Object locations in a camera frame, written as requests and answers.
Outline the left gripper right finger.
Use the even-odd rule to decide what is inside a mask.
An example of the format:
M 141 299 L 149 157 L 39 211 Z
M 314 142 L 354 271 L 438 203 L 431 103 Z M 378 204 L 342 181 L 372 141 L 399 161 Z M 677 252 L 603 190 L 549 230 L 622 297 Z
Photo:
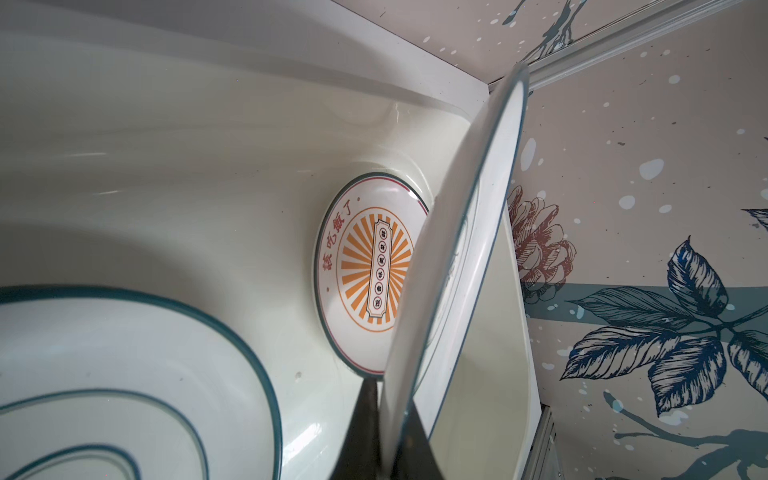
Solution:
M 393 465 L 392 478 L 395 480 L 444 479 L 414 402 L 409 404 Z

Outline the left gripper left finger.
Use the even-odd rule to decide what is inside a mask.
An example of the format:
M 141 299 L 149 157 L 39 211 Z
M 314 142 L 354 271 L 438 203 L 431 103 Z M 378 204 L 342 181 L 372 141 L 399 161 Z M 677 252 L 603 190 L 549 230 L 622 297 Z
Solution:
M 379 463 L 378 383 L 366 378 L 330 479 L 376 479 Z

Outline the orange sunburst plate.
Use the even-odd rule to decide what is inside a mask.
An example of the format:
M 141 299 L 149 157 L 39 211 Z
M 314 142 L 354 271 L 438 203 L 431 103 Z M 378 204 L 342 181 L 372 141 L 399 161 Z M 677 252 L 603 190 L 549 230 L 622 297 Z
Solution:
M 316 308 L 334 353 L 360 376 L 384 374 L 428 213 L 417 192 L 388 173 L 356 177 L 325 212 L 314 252 Z

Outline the white clover plate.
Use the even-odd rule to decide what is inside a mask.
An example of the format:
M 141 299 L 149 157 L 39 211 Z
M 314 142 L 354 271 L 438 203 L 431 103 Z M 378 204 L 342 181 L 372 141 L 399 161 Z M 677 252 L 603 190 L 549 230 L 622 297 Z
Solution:
M 1 291 L 5 479 L 276 479 L 269 376 L 184 303 L 83 286 Z
M 502 217 L 519 147 L 529 71 L 516 64 L 462 140 L 420 233 L 383 376 L 380 471 L 392 477 L 433 323 L 451 307 L 472 312 Z

